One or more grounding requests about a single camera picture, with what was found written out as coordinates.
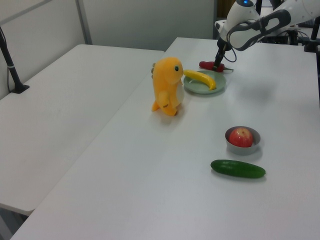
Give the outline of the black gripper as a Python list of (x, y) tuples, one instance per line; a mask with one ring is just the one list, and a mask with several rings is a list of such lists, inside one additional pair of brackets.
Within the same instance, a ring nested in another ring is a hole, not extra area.
[(230, 43), (228, 43), (226, 40), (223, 40), (221, 37), (218, 38), (217, 46), (219, 51), (217, 52), (213, 64), (213, 70), (216, 71), (218, 67), (221, 65), (221, 62), (223, 59), (227, 59), (226, 52), (230, 51), (232, 49), (232, 46)]

